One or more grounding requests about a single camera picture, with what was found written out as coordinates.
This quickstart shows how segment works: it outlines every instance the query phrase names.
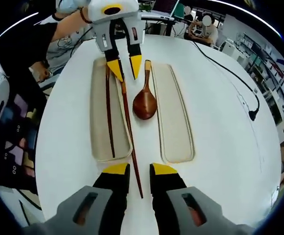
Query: bracelet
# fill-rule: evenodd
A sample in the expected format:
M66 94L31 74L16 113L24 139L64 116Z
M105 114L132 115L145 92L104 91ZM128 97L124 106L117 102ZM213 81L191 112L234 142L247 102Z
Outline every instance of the bracelet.
M92 23L92 21L88 21L85 17L84 17L84 15L83 15L83 7L81 7L81 8L79 8L79 10L80 10L80 15L81 15L81 18L82 18L82 20L85 22L85 23Z

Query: laptop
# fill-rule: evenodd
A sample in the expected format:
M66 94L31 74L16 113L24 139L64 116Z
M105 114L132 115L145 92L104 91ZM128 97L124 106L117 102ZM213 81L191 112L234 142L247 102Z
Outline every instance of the laptop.
M171 17L179 1L180 0L156 0L151 12Z

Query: round table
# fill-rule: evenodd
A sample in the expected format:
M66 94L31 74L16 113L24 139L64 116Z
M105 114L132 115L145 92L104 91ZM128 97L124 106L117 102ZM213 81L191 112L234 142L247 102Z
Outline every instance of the round table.
M125 40L117 41L126 75L129 106L144 85L144 63L134 81ZM208 56L258 87L231 57L203 45ZM281 152L277 129L263 97L255 121L253 94L232 74L206 59L189 41L147 35L141 45L146 59L172 65L192 127L194 160L171 164L185 184L195 186L222 206L223 215L237 224L255 225L271 208L280 182ZM92 186L109 164L91 153L89 113L93 61L104 55L94 40L84 42L62 71L48 99L36 149L36 181L46 219L57 206L85 185ZM156 115L137 119L130 108L131 125L144 199L140 198L131 164L128 207L121 234L157 234L152 209L149 166L163 163Z

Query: beige tray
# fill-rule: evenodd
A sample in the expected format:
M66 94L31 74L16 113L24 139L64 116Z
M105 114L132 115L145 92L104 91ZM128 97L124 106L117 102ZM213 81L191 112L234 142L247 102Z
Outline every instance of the beige tray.
M110 112L115 158L112 157L106 107L106 60L93 63L90 92L90 132L93 157L98 161L110 161L129 156L132 152L128 127L125 122L121 85L113 75L109 78Z
M194 158L192 130L175 73L170 65L152 62L157 99L161 158L181 163Z

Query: brown spoon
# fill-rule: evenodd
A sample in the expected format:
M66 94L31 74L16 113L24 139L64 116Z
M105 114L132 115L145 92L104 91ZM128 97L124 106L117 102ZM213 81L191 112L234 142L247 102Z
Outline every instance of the brown spoon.
M152 63L150 60L145 61L145 85L144 88L136 95L133 101L133 111L139 119L150 119L157 110L157 101L149 88L149 79L151 74Z

